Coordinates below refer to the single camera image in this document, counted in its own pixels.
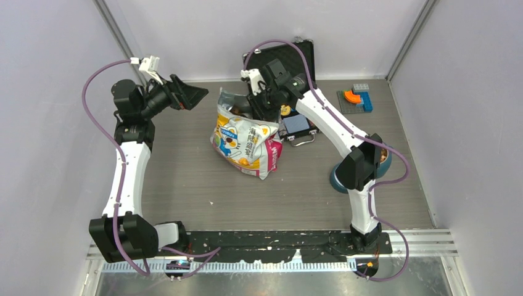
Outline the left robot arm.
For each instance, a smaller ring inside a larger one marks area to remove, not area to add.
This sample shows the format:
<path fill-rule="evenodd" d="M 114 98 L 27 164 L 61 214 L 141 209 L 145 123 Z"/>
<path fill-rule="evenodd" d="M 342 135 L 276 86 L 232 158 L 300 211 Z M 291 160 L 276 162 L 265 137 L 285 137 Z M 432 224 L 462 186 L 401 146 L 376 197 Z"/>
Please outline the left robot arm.
<path fill-rule="evenodd" d="M 182 255 L 189 247 L 182 222 L 152 225 L 142 215 L 144 177 L 155 138 L 152 119 L 168 107 L 192 110 L 208 90 L 171 75 L 161 83 L 150 80 L 145 87 L 120 80 L 111 93 L 117 124 L 109 139 L 117 165 L 108 202 L 102 216 L 89 222 L 89 233 L 108 263 L 153 258 L 162 247 Z"/>

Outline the pet food bag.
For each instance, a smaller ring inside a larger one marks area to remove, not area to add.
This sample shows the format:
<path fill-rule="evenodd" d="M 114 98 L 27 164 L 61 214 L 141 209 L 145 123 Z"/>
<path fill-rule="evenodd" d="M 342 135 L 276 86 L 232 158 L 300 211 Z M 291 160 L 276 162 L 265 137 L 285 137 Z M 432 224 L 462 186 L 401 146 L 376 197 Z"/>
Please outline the pet food bag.
<path fill-rule="evenodd" d="M 220 89 L 210 142 L 217 153 L 244 174 L 261 180 L 275 172 L 283 144 L 279 124 L 255 120 L 247 96 Z"/>

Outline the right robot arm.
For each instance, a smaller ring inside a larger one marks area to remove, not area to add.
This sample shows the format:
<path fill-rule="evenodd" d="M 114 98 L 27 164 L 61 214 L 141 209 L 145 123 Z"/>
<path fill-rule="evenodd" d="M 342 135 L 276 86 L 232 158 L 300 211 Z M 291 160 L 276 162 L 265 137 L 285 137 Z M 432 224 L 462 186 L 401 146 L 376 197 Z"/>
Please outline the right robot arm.
<path fill-rule="evenodd" d="M 256 117 L 275 119 L 281 107 L 288 105 L 314 123 L 337 149 L 342 161 L 333 169 L 332 180 L 349 197 L 352 245 L 358 252 L 368 253 L 381 233 L 371 199 L 380 166 L 381 137 L 368 135 L 345 118 L 312 82 L 309 72 L 292 75 L 279 59 L 261 69 L 243 69 L 241 78 L 250 86 L 248 100 Z"/>

